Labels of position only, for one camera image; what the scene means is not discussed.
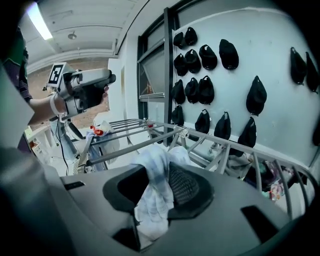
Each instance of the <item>hand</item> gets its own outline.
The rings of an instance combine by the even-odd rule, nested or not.
[[[104,87],[104,93],[102,94],[102,101],[101,103],[105,100],[105,98],[108,96],[108,90],[109,90],[109,86],[105,86]]]

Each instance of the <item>drying rack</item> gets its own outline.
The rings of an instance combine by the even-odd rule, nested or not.
[[[305,175],[310,180],[315,192],[317,191],[316,190],[316,188],[318,187],[317,181],[311,175],[311,173],[308,170],[306,170],[304,167],[302,167],[294,162],[291,162],[289,160],[278,157],[276,155],[257,150],[255,148],[247,147],[247,146],[238,144],[238,143],[230,141],[230,140],[225,140],[225,139],[222,139],[219,137],[215,137],[213,135],[204,134],[204,133],[198,132],[192,128],[177,126],[177,125],[169,124],[169,123],[156,122],[156,121],[152,121],[150,119],[125,119],[125,120],[113,121],[113,122],[110,122],[109,124],[114,129],[114,132],[112,132],[112,134],[119,134],[119,133],[123,133],[123,132],[126,132],[126,133],[123,135],[113,136],[112,138],[106,138],[106,139],[100,140],[100,141],[96,141],[94,137],[89,138],[86,142],[84,150],[83,150],[83,152],[80,156],[80,159],[79,159],[79,165],[77,168],[78,173],[86,173],[88,170],[88,167],[90,167],[90,166],[93,166],[93,165],[96,165],[99,163],[105,164],[105,162],[107,160],[120,157],[120,156],[128,154],[130,152],[137,151],[143,147],[146,147],[151,144],[157,143],[159,141],[165,140],[169,137],[173,137],[173,140],[169,146],[168,151],[177,145],[182,145],[183,147],[185,147],[187,149],[188,154],[190,156],[190,159],[194,163],[202,166],[205,170],[208,170],[208,171],[210,171],[214,166],[217,166],[217,169],[215,170],[215,172],[218,172],[222,175],[224,174],[224,172],[226,170],[226,165],[227,165],[227,161],[229,158],[230,149],[235,149],[235,150],[253,155],[253,164],[254,164],[255,174],[256,174],[256,189],[260,193],[262,191],[262,181],[261,181],[261,173],[260,173],[258,158],[265,160],[265,161],[273,162],[278,169],[278,173],[279,173],[281,180],[283,181],[283,189],[284,189],[286,206],[287,206],[287,214],[288,214],[290,220],[293,219],[292,203],[291,203],[288,184],[287,184],[287,182],[285,182],[285,178],[284,178],[284,174],[283,174],[281,166],[291,168],[294,172],[294,175],[297,177],[298,182],[301,186],[301,190],[302,190],[302,194],[303,194],[303,198],[304,198],[304,203],[305,203],[305,209],[307,209],[309,207],[309,200],[308,200],[307,192],[306,192],[305,186],[303,184],[302,178],[300,176],[300,173]],[[165,133],[165,134],[161,134],[161,132],[156,130],[161,127],[170,128],[170,129],[172,129],[172,131]],[[100,157],[98,157],[96,159],[89,159],[89,160],[87,159],[88,158],[88,151],[89,151],[90,147],[92,147],[94,145],[107,143],[107,142],[110,142],[110,141],[113,141],[116,139],[128,137],[128,136],[143,133],[143,132],[148,132],[149,138],[150,138],[149,140],[143,141],[139,144],[132,145],[132,146],[126,147],[124,149],[121,149],[121,150],[118,150],[118,151],[115,151],[112,153],[101,155]],[[188,138],[189,136],[197,137],[198,140],[195,141],[192,146],[187,147],[186,138]],[[208,140],[208,141],[211,141],[211,142],[214,142],[214,143],[217,143],[217,144],[220,144],[223,146],[221,148],[220,152],[218,153],[218,155],[210,162],[204,160],[200,155],[198,155],[195,152],[195,148],[205,140]]]

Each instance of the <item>black cap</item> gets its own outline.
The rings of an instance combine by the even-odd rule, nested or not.
[[[180,32],[174,36],[173,45],[179,47],[179,49],[183,49],[187,46],[184,39],[184,33]]]
[[[188,72],[185,57],[181,53],[174,59],[173,65],[178,76],[183,77]]]
[[[199,85],[198,81],[194,77],[192,77],[190,82],[186,84],[184,93],[188,102],[194,104],[199,101]]]
[[[292,80],[298,85],[303,85],[307,74],[307,65],[294,47],[291,47],[290,49],[290,61],[290,74]]]
[[[180,79],[174,84],[174,87],[171,90],[171,96],[177,104],[182,104],[186,100],[184,85]]]
[[[315,130],[313,132],[312,142],[315,146],[320,146],[320,120],[319,120],[318,124],[316,125]]]
[[[191,49],[185,54],[184,58],[188,70],[191,73],[198,73],[201,69],[201,63],[197,52],[194,49]]]
[[[186,30],[184,40],[188,46],[193,46],[198,41],[196,31],[192,27],[188,27]]]
[[[185,123],[184,113],[182,111],[182,106],[178,105],[175,107],[171,114],[172,122],[177,126],[183,126]]]
[[[201,57],[202,66],[206,70],[213,70],[217,66],[217,56],[207,44],[201,46],[199,55]]]
[[[197,121],[194,124],[195,130],[207,134],[210,129],[210,116],[206,109],[202,110]]]
[[[210,104],[215,98],[214,85],[209,76],[205,76],[199,82],[199,102]]]
[[[246,97],[246,109],[255,116],[264,110],[267,100],[267,92],[259,77],[256,75],[250,91]]]
[[[239,65],[239,56],[235,46],[225,39],[221,39],[219,55],[222,65],[227,70],[235,70]]]
[[[231,135],[231,122],[228,112],[224,112],[214,128],[214,136],[229,140]]]
[[[309,89],[312,92],[317,92],[317,88],[320,83],[319,74],[316,70],[316,67],[314,63],[312,62],[312,59],[310,58],[310,55],[308,52],[306,52],[306,84],[308,85]]]
[[[246,124],[243,132],[241,133],[238,139],[238,143],[244,146],[253,148],[256,144],[256,140],[257,140],[256,123],[255,123],[255,120],[252,117],[250,117],[250,120]],[[241,157],[243,155],[243,152],[237,149],[231,148],[229,156],[232,156],[232,155]]]

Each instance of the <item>towel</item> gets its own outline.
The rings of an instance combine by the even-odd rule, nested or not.
[[[161,237],[168,230],[168,212],[174,207],[174,195],[169,186],[169,163],[190,165],[187,150],[178,146],[166,152],[158,145],[151,145],[133,161],[146,169],[149,184],[134,208],[141,249]]]

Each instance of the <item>ceiling light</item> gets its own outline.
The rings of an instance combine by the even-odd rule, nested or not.
[[[38,30],[40,35],[43,37],[43,39],[47,40],[52,38],[52,35],[47,28],[44,19],[42,18],[38,4],[36,2],[32,3],[26,12],[28,13],[30,20],[32,21],[33,25]]]

